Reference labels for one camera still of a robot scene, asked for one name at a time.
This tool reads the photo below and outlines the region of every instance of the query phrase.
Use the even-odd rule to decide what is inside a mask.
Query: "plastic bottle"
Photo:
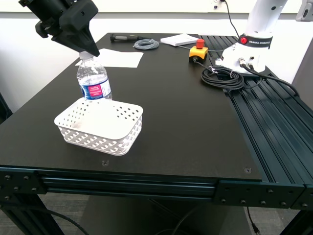
[[[85,100],[102,98],[112,100],[106,69],[86,51],[80,52],[79,57],[82,63],[78,68],[77,79]]]

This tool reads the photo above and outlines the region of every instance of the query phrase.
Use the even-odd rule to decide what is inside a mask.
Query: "bottle cap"
[[[82,52],[79,53],[79,58],[80,58],[81,60],[88,60],[88,59],[90,59],[90,58],[92,58],[92,57],[93,57],[93,55],[89,54],[89,53],[86,52],[86,51],[82,51]]]

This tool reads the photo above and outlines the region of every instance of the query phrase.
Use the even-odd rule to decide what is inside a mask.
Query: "table top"
[[[143,34],[155,40],[170,34]],[[137,51],[133,43],[98,48]],[[0,165],[35,169],[261,180],[235,111],[222,90],[201,82],[189,50],[160,45],[138,68],[106,68],[113,99],[143,107],[142,131],[124,156],[66,143],[54,118],[82,97],[75,66],[66,68],[0,125]],[[109,162],[103,167],[102,162]],[[246,168],[252,171],[247,174]]]

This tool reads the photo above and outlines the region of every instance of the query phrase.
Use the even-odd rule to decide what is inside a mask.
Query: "paper sheet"
[[[137,68],[142,52],[120,52],[116,50],[100,49],[100,55],[94,59],[104,67]]]

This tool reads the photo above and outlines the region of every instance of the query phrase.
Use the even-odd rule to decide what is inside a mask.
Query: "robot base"
[[[227,67],[236,72],[249,73],[239,66],[239,60],[244,59],[246,64],[253,65],[254,70],[263,72],[265,70],[263,57],[267,51],[267,47],[247,47],[240,43],[235,43],[224,50],[222,58],[216,59],[215,64]]]

